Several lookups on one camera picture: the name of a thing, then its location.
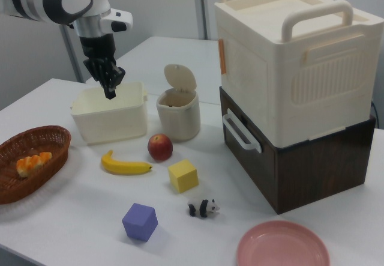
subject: yellow cube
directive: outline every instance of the yellow cube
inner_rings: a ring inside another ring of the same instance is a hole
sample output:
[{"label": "yellow cube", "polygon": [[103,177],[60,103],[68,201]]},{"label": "yellow cube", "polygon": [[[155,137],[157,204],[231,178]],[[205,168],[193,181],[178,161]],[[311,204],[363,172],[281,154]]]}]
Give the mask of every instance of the yellow cube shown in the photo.
[{"label": "yellow cube", "polygon": [[199,185],[197,170],[188,159],[168,167],[169,180],[179,193]]}]

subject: banana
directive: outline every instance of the banana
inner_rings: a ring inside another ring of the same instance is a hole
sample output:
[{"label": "banana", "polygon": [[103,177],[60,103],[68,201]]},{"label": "banana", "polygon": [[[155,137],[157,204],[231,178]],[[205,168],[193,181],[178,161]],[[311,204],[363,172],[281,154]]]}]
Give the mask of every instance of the banana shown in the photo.
[{"label": "banana", "polygon": [[101,158],[103,167],[114,174],[138,175],[151,170],[152,165],[147,162],[123,162],[112,158],[112,150],[104,154]]}]

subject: dark wooden box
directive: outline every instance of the dark wooden box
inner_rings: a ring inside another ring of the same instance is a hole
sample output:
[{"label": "dark wooden box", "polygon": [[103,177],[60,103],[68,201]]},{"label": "dark wooden box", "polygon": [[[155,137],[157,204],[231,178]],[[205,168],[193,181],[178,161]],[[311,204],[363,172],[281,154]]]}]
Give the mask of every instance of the dark wooden box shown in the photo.
[{"label": "dark wooden box", "polygon": [[230,109],[259,141],[244,150],[223,125],[227,146],[277,214],[361,185],[365,181],[376,119],[285,148],[276,148],[220,87],[221,112]]}]

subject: table surface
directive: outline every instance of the table surface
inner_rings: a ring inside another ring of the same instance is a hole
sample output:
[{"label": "table surface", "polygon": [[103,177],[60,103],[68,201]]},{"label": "table surface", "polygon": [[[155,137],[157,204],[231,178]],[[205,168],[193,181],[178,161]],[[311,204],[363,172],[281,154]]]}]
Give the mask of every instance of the table surface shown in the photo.
[{"label": "table surface", "polygon": [[[141,81],[149,94],[161,95],[171,88],[164,67],[179,64],[188,67],[196,78],[199,100],[220,104],[220,59],[217,41],[151,37],[116,60],[126,74],[123,82]],[[99,85],[93,78],[89,85]]]},{"label": "table surface", "polygon": [[[384,130],[375,130],[365,184],[276,215],[226,147],[220,106],[200,103],[202,127],[192,140],[174,143],[170,159],[157,163],[146,150],[161,132],[148,95],[148,132],[126,141],[87,146],[70,105],[90,85],[52,79],[0,111],[0,141],[42,125],[61,125],[72,135],[64,167],[18,202],[0,205],[0,247],[38,265],[236,265],[241,237],[271,220],[299,223],[326,245],[332,266],[384,263]],[[139,176],[107,173],[101,156],[152,163]],[[199,185],[177,193],[167,167],[189,159]],[[187,201],[215,199],[217,214],[190,217]],[[128,238],[122,218],[133,205],[154,207],[158,226],[148,242]]]}]

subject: purple cube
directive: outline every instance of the purple cube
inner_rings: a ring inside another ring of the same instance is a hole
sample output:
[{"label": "purple cube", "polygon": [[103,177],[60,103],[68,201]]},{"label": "purple cube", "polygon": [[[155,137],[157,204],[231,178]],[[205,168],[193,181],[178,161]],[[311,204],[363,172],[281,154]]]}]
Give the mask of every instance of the purple cube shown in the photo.
[{"label": "purple cube", "polygon": [[147,242],[158,225],[155,208],[134,203],[122,224],[128,237]]}]

